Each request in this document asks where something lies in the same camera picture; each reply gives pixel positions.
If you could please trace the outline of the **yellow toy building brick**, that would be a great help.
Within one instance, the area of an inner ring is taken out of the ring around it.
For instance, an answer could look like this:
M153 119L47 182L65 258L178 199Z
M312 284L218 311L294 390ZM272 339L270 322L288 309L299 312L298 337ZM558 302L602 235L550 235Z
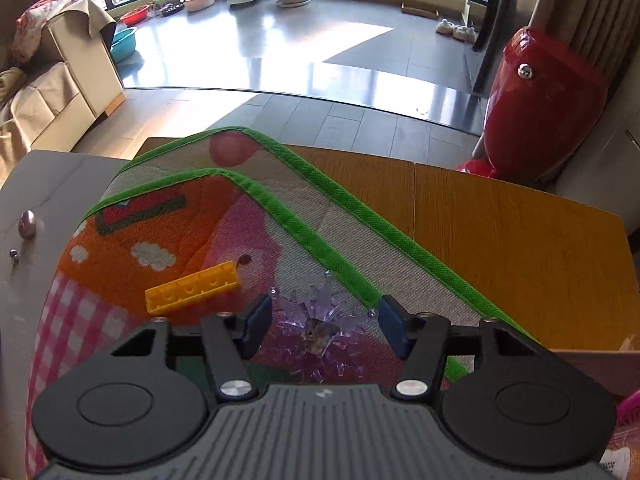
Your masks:
M146 312L161 316L210 298L236 292L242 282L232 261L157 285L144 292Z

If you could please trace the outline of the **purple gift bow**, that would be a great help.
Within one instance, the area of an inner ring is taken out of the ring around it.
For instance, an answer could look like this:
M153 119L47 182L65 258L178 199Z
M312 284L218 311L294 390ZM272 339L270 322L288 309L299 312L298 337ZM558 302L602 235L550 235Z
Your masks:
M306 292L270 290L273 319L253 362L274 377L317 384L388 385L396 359L378 310L360 304L327 273Z

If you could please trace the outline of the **colourful children's play mat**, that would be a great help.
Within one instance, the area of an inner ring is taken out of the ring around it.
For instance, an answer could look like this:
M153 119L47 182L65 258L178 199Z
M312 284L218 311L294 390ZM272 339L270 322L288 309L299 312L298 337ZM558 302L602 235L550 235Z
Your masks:
M130 162L68 242L44 302L28 400L148 315L145 289L231 262L232 304L278 286L303 292L324 272L350 312L391 294L477 321L494 305L355 196L278 141L218 129ZM427 414L372 388L352 396L276 392L273 408L231 410L213 443L165 470L174 479L460 478Z

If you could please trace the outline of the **wooden table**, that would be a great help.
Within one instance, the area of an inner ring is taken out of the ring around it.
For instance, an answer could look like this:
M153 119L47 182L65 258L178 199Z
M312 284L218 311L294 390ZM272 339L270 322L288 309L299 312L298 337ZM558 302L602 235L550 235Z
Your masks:
M638 351L637 275L614 214L415 162L327 148L294 151L545 346Z

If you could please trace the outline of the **cardboard box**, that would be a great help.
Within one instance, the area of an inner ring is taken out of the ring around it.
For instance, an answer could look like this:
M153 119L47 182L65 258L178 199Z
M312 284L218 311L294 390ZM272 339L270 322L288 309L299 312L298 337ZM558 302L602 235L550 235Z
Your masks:
M600 465L616 479L639 478L639 337L616 351L556 350L555 353L614 396L614 434Z

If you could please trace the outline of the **purple egg-shaped stone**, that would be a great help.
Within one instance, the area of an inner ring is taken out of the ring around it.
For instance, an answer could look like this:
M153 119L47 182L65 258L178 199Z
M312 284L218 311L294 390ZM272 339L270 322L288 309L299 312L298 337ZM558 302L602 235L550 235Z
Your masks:
M23 240L32 240L37 235L37 220L32 210L27 209L21 214L17 229Z

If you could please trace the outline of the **beige sofa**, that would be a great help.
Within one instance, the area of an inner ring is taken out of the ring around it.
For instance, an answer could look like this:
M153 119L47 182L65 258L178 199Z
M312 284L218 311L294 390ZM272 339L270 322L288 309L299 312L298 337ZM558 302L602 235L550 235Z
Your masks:
M69 152L125 101L111 57L116 22L92 0L72 0L42 29L25 64L1 48L1 179L29 152Z

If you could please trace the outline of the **white slippers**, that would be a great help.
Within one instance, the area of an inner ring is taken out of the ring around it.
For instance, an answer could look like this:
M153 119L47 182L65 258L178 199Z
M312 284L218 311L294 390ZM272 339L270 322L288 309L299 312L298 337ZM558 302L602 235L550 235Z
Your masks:
M474 44L477 40L477 33L474 27L457 25L444 18L435 27L435 32L440 36L447 36L455 40L465 42L466 44Z

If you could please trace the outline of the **teal basin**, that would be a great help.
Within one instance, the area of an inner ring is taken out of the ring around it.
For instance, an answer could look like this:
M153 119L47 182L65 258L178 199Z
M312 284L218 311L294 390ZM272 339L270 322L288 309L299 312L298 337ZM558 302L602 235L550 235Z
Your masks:
M116 32L111 45L111 57L115 64L130 58L136 50L135 27L129 27Z

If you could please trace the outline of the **red basin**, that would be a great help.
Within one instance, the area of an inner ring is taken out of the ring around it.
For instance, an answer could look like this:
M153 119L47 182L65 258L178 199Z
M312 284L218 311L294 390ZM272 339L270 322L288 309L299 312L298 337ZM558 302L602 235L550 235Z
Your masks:
M150 6L148 4L138 6L137 8L122 14L120 21L126 27L134 27L134 25L137 25L148 18L149 10Z

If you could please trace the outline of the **white oval planter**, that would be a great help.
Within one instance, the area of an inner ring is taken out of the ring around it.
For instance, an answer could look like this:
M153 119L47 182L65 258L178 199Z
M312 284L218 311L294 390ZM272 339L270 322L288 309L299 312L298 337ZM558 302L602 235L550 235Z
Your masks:
M216 0L180 0L186 12L195 13L207 9L215 4Z

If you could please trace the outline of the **floral pillow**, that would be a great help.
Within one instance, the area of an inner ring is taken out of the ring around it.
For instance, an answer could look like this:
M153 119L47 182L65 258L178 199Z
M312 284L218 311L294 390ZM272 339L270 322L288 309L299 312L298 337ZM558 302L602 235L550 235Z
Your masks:
M11 46L15 62L25 64L37 53L44 25L71 2L72 0L39 0L24 11L16 20Z

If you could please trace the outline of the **beige curtain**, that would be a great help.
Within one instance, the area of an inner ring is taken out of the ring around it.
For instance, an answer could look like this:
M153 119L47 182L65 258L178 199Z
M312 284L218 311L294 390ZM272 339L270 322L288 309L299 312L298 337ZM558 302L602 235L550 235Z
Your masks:
M639 26L639 0L536 0L529 25L613 79Z

